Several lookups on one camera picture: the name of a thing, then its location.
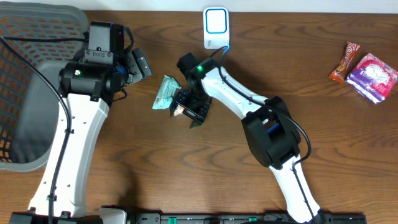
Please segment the red purple snack bag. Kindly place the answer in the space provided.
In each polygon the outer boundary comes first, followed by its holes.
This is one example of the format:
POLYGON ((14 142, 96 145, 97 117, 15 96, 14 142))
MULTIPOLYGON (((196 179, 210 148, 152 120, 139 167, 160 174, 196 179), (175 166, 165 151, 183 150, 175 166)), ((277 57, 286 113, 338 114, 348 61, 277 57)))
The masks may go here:
POLYGON ((373 54, 365 55, 345 82, 359 94, 378 104, 384 101, 397 82, 397 71, 373 54))

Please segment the red orange patterned snack packet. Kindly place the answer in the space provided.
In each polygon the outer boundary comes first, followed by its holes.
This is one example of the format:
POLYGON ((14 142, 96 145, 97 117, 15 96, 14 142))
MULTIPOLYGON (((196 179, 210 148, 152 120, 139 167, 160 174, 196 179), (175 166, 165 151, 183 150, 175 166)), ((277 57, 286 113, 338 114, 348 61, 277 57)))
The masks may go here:
POLYGON ((343 84, 346 79, 346 73, 348 71, 349 65, 360 47, 361 46, 359 44, 347 42, 343 58, 340 60, 338 66, 329 74, 328 78, 343 84))

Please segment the teal snack packet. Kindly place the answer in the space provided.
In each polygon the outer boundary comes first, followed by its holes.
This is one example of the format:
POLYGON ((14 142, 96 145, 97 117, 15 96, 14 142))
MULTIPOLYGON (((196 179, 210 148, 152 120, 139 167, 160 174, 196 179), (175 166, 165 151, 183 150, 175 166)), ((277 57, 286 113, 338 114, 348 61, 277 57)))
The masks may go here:
POLYGON ((177 90, 182 87, 178 84, 178 81, 173 77, 164 75, 162 84, 156 95, 154 104, 152 106, 153 110, 163 110, 169 108, 177 90))

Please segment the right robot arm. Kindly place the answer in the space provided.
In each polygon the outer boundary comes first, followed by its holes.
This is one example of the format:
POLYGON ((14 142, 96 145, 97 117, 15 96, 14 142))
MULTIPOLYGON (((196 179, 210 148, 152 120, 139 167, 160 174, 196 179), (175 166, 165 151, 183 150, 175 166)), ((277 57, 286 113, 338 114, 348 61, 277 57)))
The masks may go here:
POLYGON ((188 53, 179 58, 177 68, 184 75, 188 90, 175 96, 170 110, 183 108, 192 119, 192 127, 201 126, 216 99, 240 120, 249 150, 262 166, 273 173, 287 204, 288 214, 298 223, 321 220, 321 209, 315 201, 303 174, 299 144, 308 139, 295 122, 285 102, 258 95, 237 82, 212 57, 204 61, 188 53))

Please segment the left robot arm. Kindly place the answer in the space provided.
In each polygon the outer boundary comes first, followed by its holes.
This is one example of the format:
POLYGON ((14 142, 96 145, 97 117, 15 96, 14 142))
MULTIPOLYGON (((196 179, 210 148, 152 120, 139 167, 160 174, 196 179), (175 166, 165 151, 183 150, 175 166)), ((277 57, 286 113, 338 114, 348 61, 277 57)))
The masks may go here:
POLYGON ((132 223, 125 208, 86 212, 86 184, 100 129, 114 95, 151 75, 141 49, 124 45, 128 27, 92 22, 83 48, 61 69, 53 93, 57 129, 41 183, 26 212, 11 223, 132 223))

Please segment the small orange snack packet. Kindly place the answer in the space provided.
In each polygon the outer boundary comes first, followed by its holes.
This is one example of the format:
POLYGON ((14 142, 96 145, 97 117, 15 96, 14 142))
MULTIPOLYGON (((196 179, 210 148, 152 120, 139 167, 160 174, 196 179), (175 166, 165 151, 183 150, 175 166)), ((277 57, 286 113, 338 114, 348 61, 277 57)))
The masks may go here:
POLYGON ((185 109, 185 108, 182 107, 181 105, 177 105, 177 107, 176 107, 176 109, 175 109, 173 115, 174 115, 174 116, 178 116, 178 115, 183 114, 184 109, 185 109))

